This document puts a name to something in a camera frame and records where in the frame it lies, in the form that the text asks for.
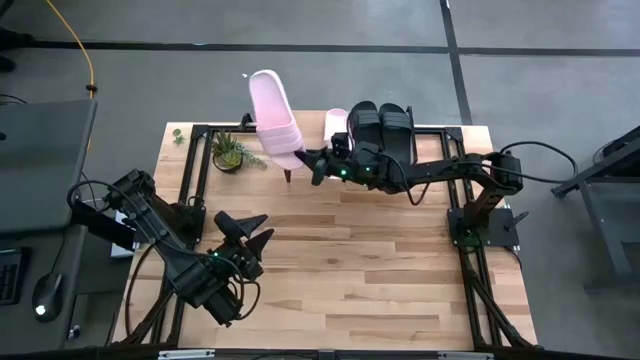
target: succulent plant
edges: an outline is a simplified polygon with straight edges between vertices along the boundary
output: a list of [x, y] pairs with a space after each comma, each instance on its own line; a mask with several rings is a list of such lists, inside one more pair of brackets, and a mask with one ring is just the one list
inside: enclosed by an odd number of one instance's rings
[[221, 165], [227, 168], [234, 168], [242, 162], [242, 154], [233, 150], [219, 156]]
[[224, 130], [221, 130], [220, 132], [216, 133], [216, 136], [213, 142], [212, 151], [213, 151], [213, 157], [214, 158], [220, 157], [220, 161], [225, 166], [227, 166], [227, 162], [222, 157], [228, 153], [231, 153], [234, 155], [229, 156], [230, 160], [233, 159], [234, 161], [236, 161], [235, 154], [240, 154], [240, 157], [244, 158], [244, 160], [246, 160], [247, 163], [251, 165], [255, 165], [260, 169], [267, 168], [267, 164], [264, 161], [262, 161], [262, 159], [250, 153], [249, 150], [247, 150], [247, 148], [244, 146], [244, 144], [239, 142], [235, 137], [231, 136], [230, 133], [225, 132]]
[[236, 150], [237, 143], [238, 140], [232, 137], [230, 133], [221, 130], [216, 133], [216, 137], [213, 142], [213, 156], [221, 156]]
[[176, 145], [180, 145], [184, 142], [184, 136], [182, 136], [182, 131], [180, 129], [173, 130], [173, 143]]

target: keyboard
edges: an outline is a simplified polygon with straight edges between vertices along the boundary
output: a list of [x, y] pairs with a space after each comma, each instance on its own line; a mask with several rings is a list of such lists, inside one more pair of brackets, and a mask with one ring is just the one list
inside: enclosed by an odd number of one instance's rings
[[20, 301], [20, 289], [28, 261], [27, 248], [0, 250], [0, 305], [12, 305]]

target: desk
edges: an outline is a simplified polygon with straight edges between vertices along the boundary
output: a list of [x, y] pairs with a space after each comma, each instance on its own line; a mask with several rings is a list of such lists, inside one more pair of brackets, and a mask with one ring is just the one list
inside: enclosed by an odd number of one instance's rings
[[[295, 112], [307, 148], [323, 146], [324, 114]], [[155, 180], [158, 195], [168, 202], [178, 198], [188, 148], [174, 144], [172, 132], [180, 129], [188, 139], [192, 125], [169, 123], [165, 130]], [[468, 153], [492, 151], [487, 127], [462, 129]], [[255, 134], [237, 137], [268, 161]], [[420, 136], [417, 147], [421, 162], [442, 158], [435, 137]], [[195, 162], [195, 174], [199, 164]], [[282, 169], [273, 163], [265, 171], [243, 168], [236, 175], [210, 167], [207, 222], [198, 249], [220, 243], [213, 223], [218, 210], [237, 217], [267, 214], [264, 227], [274, 228], [275, 234], [263, 253], [262, 297], [255, 312], [227, 329], [206, 310], [187, 306], [180, 347], [472, 349], [460, 261], [445, 218], [450, 206], [446, 184], [433, 184], [423, 204], [413, 207], [406, 194], [389, 196], [330, 179], [314, 187], [310, 179], [309, 170], [299, 169], [287, 184]], [[414, 189], [414, 196], [421, 190]], [[517, 262], [497, 248], [487, 249], [487, 258], [496, 301], [522, 335], [535, 343]], [[162, 271], [162, 261], [152, 252], [135, 283], [132, 324], [155, 301]], [[254, 289], [247, 289], [248, 308]], [[485, 312], [479, 307], [488, 339]], [[172, 308], [165, 327], [171, 323]], [[124, 337], [123, 313], [121, 309], [114, 340]]]

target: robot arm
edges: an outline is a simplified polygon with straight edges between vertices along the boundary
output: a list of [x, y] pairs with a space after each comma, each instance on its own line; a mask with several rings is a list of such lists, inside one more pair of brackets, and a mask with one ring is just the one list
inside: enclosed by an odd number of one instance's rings
[[230, 326], [241, 318], [244, 293], [241, 291], [238, 298], [229, 289], [229, 282], [231, 278], [241, 283], [255, 282], [262, 275], [261, 253], [273, 229], [253, 238], [251, 232], [267, 219], [266, 215], [234, 220], [219, 212], [214, 221], [225, 235], [224, 241], [215, 250], [202, 254], [189, 250], [185, 244], [202, 232], [201, 228], [197, 230], [196, 212], [201, 211], [204, 218], [203, 204], [193, 207], [166, 203], [156, 195], [153, 178], [139, 170], [131, 171], [109, 190], [104, 201], [126, 214], [128, 223], [142, 235], [139, 238], [158, 252], [172, 292], [194, 308], [204, 306], [221, 325]]
[[[348, 134], [338, 133], [331, 139], [333, 149], [296, 152], [296, 156], [313, 171], [313, 185], [319, 185], [325, 177], [336, 176], [343, 181], [367, 186], [370, 190], [397, 194], [420, 184], [473, 180], [484, 190], [478, 199], [465, 205], [463, 226], [466, 227], [486, 227], [489, 213], [500, 200], [522, 189], [522, 178], [514, 175], [521, 171], [520, 160], [509, 153], [467, 154], [448, 160], [406, 164], [397, 162], [376, 145], [363, 141], [356, 142], [351, 151], [348, 141]], [[491, 171], [485, 171], [485, 167], [490, 167]]]

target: computer monitor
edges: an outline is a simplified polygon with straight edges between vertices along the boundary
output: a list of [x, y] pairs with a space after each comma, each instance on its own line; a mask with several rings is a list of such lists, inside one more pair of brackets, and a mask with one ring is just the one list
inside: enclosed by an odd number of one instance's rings
[[59, 229], [80, 179], [97, 103], [0, 106], [0, 235]]

